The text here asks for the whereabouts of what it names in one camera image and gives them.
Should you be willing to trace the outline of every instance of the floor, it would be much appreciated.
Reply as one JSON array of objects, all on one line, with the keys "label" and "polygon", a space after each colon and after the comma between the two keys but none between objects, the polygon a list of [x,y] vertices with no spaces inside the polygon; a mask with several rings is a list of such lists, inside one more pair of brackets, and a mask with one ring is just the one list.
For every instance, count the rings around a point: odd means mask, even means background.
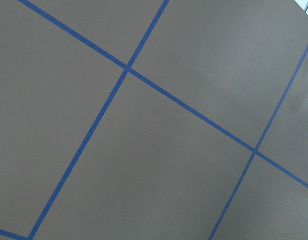
[{"label": "floor", "polygon": [[308,240],[293,0],[0,0],[0,240]]}]

